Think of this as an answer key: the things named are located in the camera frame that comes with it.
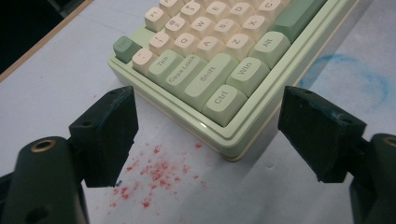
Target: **space bar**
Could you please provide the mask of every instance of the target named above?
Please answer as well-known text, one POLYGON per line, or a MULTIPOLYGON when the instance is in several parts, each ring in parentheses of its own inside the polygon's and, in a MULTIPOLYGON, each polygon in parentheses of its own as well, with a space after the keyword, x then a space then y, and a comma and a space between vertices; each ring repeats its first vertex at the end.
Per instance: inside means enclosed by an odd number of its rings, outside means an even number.
POLYGON ((285 35, 290 43, 300 35, 327 0, 293 0, 275 20, 272 31, 285 35))

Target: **blue ink stain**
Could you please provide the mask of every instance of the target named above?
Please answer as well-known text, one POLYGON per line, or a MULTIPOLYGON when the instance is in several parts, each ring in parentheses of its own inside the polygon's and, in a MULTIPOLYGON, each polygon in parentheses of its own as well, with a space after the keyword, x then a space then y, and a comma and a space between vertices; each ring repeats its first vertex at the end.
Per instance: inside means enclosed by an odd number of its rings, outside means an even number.
POLYGON ((316 59, 300 81, 300 86, 306 89, 311 87, 326 64, 345 66, 348 70, 352 71, 352 76, 360 76, 359 79, 363 78, 365 81, 360 85, 361 91, 368 95, 375 94, 379 96, 377 101, 371 105, 372 109, 380 107, 388 100, 390 89, 388 79, 373 71, 373 69, 370 69, 366 63, 345 54, 325 55, 316 59))

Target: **green keycap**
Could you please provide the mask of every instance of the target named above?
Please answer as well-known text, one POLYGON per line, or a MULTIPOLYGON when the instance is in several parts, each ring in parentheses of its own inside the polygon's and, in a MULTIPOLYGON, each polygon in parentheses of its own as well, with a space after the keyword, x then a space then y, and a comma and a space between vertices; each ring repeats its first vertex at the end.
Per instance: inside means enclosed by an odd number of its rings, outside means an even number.
POLYGON ((222 85, 207 101, 203 114, 222 127, 227 126, 248 98, 229 85, 222 85))
POLYGON ((293 0, 275 20, 272 31, 284 34, 290 41, 300 35, 327 0, 293 0))
POLYGON ((271 31, 257 42, 248 56, 261 60, 273 69, 289 47, 290 42, 282 33, 271 31))
POLYGON ((264 78, 267 77, 269 72, 270 69, 265 63, 248 57, 233 70, 227 79, 227 84, 234 86, 249 97, 262 83, 264 78))
POLYGON ((187 86, 181 100, 201 112, 209 97, 225 83, 237 65, 238 61, 228 54, 216 55, 187 86))
POLYGON ((163 88, 170 91, 177 98, 180 98, 187 85, 189 85, 192 79, 201 72, 206 64, 207 62, 204 59, 194 54, 187 56, 183 62, 170 73, 163 84, 163 88))
POLYGON ((114 44, 113 49, 118 58, 123 63, 128 63, 132 60, 132 56, 136 54, 142 47, 136 44, 132 39, 123 35, 114 44))
POLYGON ((148 78, 162 86, 166 78, 183 61, 183 56, 168 49, 152 63, 148 69, 148 78))

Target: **table surface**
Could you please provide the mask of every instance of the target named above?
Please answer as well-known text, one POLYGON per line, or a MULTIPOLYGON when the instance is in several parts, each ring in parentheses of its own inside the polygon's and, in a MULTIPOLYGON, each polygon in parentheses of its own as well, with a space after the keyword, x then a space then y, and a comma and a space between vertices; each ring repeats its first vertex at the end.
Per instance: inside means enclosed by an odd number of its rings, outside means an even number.
MULTIPOLYGON (((301 84, 366 122, 370 140, 396 134, 396 2, 365 3, 341 46, 318 58, 301 84)), ((0 83, 0 175, 13 171, 28 143, 68 138, 76 118, 122 86, 107 65, 112 44, 157 4, 93 1, 0 83)), ((353 223, 352 176, 319 183, 276 127, 228 162, 139 96, 136 108, 139 132, 120 186, 85 188, 91 223, 353 223), (157 169, 163 181, 153 180, 157 169)))

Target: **keyboard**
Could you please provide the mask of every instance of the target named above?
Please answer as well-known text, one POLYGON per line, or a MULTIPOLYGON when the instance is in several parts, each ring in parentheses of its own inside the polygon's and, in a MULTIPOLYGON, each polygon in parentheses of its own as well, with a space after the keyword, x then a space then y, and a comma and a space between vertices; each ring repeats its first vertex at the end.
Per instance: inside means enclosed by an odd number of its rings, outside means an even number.
POLYGON ((125 85, 240 160, 359 0, 161 0, 113 44, 125 85))

